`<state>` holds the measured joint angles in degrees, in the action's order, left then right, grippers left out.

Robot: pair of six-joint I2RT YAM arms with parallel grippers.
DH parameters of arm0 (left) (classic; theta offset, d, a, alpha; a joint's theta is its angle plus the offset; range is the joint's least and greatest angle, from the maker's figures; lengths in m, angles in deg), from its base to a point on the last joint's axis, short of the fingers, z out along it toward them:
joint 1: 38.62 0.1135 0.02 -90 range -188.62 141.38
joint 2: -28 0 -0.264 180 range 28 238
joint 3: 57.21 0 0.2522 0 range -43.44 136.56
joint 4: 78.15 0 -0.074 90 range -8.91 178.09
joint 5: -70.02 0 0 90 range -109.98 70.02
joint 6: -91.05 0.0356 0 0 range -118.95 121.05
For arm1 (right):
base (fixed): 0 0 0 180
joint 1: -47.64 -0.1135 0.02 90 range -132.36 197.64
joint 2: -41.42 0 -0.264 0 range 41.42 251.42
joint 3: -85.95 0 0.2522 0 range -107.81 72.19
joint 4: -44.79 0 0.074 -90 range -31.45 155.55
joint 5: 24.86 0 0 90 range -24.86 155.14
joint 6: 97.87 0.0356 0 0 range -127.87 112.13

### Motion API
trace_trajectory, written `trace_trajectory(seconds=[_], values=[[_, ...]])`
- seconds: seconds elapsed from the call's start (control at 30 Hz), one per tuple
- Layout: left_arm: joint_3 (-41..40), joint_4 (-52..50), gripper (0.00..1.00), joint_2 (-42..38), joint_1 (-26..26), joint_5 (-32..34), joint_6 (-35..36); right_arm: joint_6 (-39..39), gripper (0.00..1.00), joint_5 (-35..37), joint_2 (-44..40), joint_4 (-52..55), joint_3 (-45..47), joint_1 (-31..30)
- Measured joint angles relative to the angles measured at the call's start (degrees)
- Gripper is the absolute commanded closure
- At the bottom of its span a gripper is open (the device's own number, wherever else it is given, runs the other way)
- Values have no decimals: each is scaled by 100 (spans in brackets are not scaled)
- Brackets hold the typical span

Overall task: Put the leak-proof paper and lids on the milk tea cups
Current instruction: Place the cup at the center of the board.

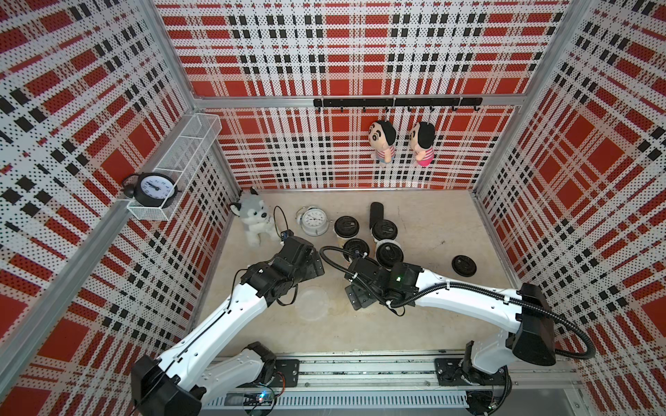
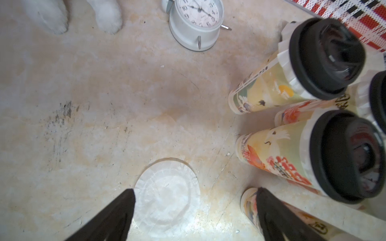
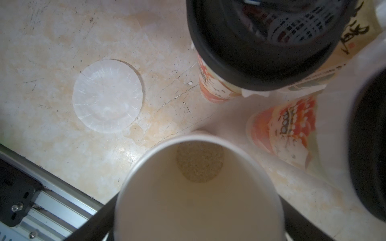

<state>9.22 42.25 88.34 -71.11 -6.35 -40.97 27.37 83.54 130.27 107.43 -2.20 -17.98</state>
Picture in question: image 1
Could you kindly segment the black cup lid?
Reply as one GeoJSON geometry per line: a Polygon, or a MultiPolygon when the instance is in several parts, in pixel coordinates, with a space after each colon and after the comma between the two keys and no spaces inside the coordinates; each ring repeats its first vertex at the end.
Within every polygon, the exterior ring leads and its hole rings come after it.
{"type": "Polygon", "coordinates": [[[343,257],[347,262],[351,262],[353,258],[363,258],[371,254],[369,245],[362,239],[347,240],[343,245],[343,250],[345,253],[343,257]]]}
{"type": "Polygon", "coordinates": [[[398,232],[397,225],[388,219],[379,220],[371,227],[371,234],[376,242],[382,240],[396,240],[398,232]]]}
{"type": "Polygon", "coordinates": [[[353,239],[359,231],[360,225],[352,216],[341,216],[334,223],[334,232],[339,239],[353,239]]]}
{"type": "Polygon", "coordinates": [[[376,247],[376,261],[387,269],[392,269],[397,263],[404,261],[404,252],[393,244],[383,244],[376,247]]]}
{"type": "Polygon", "coordinates": [[[462,277],[473,277],[477,272],[477,264],[472,258],[465,255],[457,255],[452,259],[452,269],[462,277]]]}

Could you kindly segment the translucent paper disc front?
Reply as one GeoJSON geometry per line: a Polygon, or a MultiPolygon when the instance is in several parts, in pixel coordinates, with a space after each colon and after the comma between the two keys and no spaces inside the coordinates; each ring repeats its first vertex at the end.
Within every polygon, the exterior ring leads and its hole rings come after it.
{"type": "Polygon", "coordinates": [[[316,322],[327,317],[330,299],[325,289],[315,286],[299,293],[296,301],[297,315],[307,322],[316,322]]]}

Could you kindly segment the translucent paper disc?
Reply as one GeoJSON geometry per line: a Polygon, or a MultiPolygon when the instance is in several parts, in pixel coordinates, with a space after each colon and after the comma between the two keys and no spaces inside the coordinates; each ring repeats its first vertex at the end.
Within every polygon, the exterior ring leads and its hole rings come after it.
{"type": "Polygon", "coordinates": [[[375,241],[376,247],[379,247],[383,244],[393,244],[393,245],[395,245],[397,247],[400,247],[402,249],[401,244],[399,242],[397,242],[396,240],[394,240],[394,239],[382,239],[382,240],[376,240],[375,241]]]}
{"type": "Polygon", "coordinates": [[[299,293],[296,301],[297,315],[307,322],[316,322],[327,317],[330,299],[325,289],[315,286],[299,293]]]}

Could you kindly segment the paper cup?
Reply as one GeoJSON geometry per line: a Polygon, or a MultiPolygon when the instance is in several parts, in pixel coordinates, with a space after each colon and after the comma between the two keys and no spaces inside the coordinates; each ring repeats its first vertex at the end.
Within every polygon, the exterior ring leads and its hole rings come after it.
{"type": "Polygon", "coordinates": [[[336,240],[338,241],[338,246],[340,248],[343,248],[343,246],[349,241],[349,239],[345,239],[344,237],[337,237],[336,240]]]}

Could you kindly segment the black cup lid front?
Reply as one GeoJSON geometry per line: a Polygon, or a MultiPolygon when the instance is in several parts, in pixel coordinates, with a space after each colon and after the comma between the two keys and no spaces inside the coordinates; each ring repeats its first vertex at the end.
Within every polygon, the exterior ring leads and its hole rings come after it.
{"type": "Polygon", "coordinates": [[[465,255],[457,255],[452,259],[452,269],[462,277],[473,277],[477,272],[477,264],[472,258],[465,255]]]}

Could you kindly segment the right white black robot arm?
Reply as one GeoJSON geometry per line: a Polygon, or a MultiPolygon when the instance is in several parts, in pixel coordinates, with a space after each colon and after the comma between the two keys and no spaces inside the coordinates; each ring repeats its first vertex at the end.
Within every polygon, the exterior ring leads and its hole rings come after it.
{"type": "Polygon", "coordinates": [[[498,328],[484,341],[469,341],[457,366],[442,369],[444,384],[489,386],[507,381],[513,362],[551,367],[558,357],[591,360],[596,348],[576,324],[551,310],[541,289],[497,289],[469,284],[436,274],[411,263],[386,269],[375,260],[353,260],[345,277],[352,306],[374,303],[402,315],[407,307],[447,310],[498,328]]]}

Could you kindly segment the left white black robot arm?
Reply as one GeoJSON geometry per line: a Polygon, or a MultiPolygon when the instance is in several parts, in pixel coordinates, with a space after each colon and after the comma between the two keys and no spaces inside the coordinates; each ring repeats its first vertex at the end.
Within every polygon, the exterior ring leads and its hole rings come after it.
{"type": "Polygon", "coordinates": [[[298,284],[324,275],[315,246],[288,237],[267,262],[241,269],[227,300],[189,335],[157,358],[147,355],[131,369],[131,395],[142,415],[197,415],[211,400],[244,385],[266,385],[276,374],[276,355],[255,341],[216,362],[219,353],[255,317],[298,284]]]}

